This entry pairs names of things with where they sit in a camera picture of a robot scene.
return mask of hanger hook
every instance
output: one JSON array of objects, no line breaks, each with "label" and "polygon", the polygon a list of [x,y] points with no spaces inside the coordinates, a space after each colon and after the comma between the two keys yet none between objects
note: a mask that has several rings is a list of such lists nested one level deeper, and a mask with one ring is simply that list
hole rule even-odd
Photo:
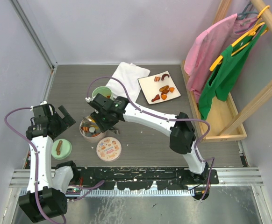
[{"label": "hanger hook", "polygon": [[266,9],[268,9],[268,8],[270,8],[269,5],[266,6],[265,8],[263,8],[262,11],[260,11],[260,13],[258,14],[257,18],[259,18],[259,17],[263,14],[263,12],[264,12]]}]

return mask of white towel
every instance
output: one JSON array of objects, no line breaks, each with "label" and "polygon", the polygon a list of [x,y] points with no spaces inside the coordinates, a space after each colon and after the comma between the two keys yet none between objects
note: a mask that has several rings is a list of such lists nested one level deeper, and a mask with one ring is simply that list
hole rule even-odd
[{"label": "white towel", "polygon": [[[112,77],[117,78],[124,84],[131,100],[135,102],[141,89],[138,79],[147,77],[149,74],[150,70],[148,69],[122,62],[118,65]],[[111,89],[114,99],[118,96],[127,97],[122,86],[117,81],[110,79],[106,86]]]}]

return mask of yellow hanger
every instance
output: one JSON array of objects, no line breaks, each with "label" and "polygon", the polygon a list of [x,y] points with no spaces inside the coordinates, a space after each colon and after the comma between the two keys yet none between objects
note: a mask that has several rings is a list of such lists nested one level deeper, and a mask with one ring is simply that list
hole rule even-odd
[{"label": "yellow hanger", "polygon": [[[262,20],[262,18],[260,18],[261,14],[270,6],[266,6],[265,8],[263,8],[263,10],[258,14],[257,18],[259,18],[259,20],[256,22],[256,24],[253,26],[252,29],[250,29],[249,31],[247,31],[245,34],[243,34],[241,37],[239,37],[235,42],[233,42],[231,44],[232,47],[236,46],[241,40],[243,40],[245,37],[247,36],[254,36],[256,34],[257,29],[260,26],[263,26],[265,23],[260,21]],[[268,28],[265,29],[265,31],[261,34],[264,35],[267,32]],[[236,50],[235,52],[232,53],[232,56],[235,55],[236,53],[238,53],[239,51],[241,51],[242,49],[244,49],[250,42],[246,43],[245,45],[243,45],[242,47],[240,47],[238,50]],[[220,55],[215,61],[214,63],[211,65],[210,67],[210,71],[213,71],[217,65],[222,63],[222,59],[223,57]]]}]

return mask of wooden beam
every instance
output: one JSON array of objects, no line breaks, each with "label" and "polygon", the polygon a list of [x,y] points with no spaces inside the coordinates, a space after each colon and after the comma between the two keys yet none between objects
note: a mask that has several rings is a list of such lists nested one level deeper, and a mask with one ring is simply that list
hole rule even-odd
[{"label": "wooden beam", "polygon": [[239,127],[248,117],[257,111],[265,102],[272,97],[272,80],[262,89],[258,95],[249,102],[244,109],[238,113],[232,121],[219,133],[219,135],[228,135]]},{"label": "wooden beam", "polygon": [[[266,4],[263,2],[263,0],[251,0],[253,6],[260,12],[263,8],[265,8]],[[266,23],[269,30],[272,32],[272,13],[270,9],[266,9],[262,15],[262,19]]]},{"label": "wooden beam", "polygon": [[215,18],[213,20],[212,24],[215,24],[219,22],[220,20],[224,19],[226,16],[226,13],[229,10],[229,6],[233,0],[221,0],[220,5],[218,7],[217,13],[215,15]]}]

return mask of green shirt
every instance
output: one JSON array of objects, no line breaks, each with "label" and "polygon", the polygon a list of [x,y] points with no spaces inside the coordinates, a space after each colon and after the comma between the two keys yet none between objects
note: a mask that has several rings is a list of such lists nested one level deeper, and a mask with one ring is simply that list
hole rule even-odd
[{"label": "green shirt", "polygon": [[[266,29],[264,25],[254,36],[246,36],[235,47],[229,45],[222,53],[222,64],[217,65],[213,70],[210,78],[208,79],[204,90],[201,93],[198,109],[200,111],[201,119],[206,120],[208,113],[211,109],[212,99],[217,96],[219,100],[225,101],[229,95],[229,92],[234,87],[236,80],[245,64],[245,61],[250,53],[250,50],[257,42],[261,34]],[[233,51],[236,51],[244,44],[250,43],[235,55],[231,55]]]}]

